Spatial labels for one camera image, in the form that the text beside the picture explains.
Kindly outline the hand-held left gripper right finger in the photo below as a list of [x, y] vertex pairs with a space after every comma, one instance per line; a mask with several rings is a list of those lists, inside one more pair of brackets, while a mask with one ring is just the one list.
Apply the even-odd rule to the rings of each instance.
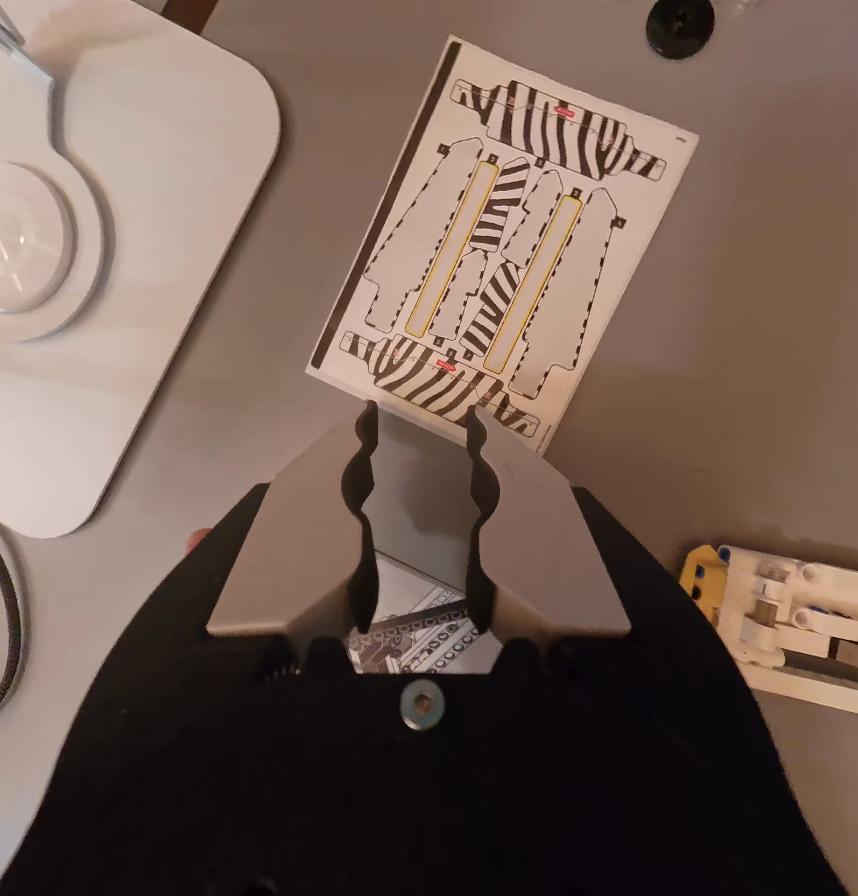
[[631, 623], [569, 481], [493, 413], [468, 409], [470, 533], [465, 599], [499, 641], [623, 637]]

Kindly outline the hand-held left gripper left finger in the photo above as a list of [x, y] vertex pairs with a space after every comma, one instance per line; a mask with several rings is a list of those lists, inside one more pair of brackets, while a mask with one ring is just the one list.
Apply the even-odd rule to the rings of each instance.
[[346, 638], [379, 597], [364, 504], [374, 488], [374, 401], [348, 414], [272, 478], [207, 623], [213, 636]]

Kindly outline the instruction booklet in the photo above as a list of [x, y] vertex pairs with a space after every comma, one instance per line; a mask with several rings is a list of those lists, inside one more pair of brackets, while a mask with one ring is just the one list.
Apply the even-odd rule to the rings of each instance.
[[379, 597], [370, 628], [352, 629], [347, 649], [368, 675], [483, 675], [502, 645], [480, 633], [456, 588], [377, 553]]

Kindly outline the white toy beam assembly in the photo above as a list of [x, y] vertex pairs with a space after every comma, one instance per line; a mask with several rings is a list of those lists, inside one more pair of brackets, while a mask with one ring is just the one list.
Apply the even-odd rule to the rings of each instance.
[[751, 689], [858, 714], [858, 571], [702, 545], [679, 583]]

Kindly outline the zebra sticker sheet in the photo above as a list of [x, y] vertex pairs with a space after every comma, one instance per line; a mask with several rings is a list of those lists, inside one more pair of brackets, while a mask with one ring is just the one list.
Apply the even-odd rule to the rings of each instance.
[[698, 141], [450, 36], [307, 373], [544, 454]]

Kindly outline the pile of small toy bricks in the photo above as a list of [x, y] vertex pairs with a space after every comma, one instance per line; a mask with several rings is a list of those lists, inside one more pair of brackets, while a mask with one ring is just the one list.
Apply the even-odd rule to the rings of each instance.
[[656, 1], [645, 22], [647, 46], [669, 61], [697, 55], [709, 43], [716, 25], [759, 6], [760, 1]]

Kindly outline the silver monitor stand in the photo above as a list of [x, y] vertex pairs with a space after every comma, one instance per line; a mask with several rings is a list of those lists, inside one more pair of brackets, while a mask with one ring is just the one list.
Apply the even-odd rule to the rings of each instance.
[[0, 523], [96, 509], [278, 147], [249, 63], [136, 2], [0, 2]]

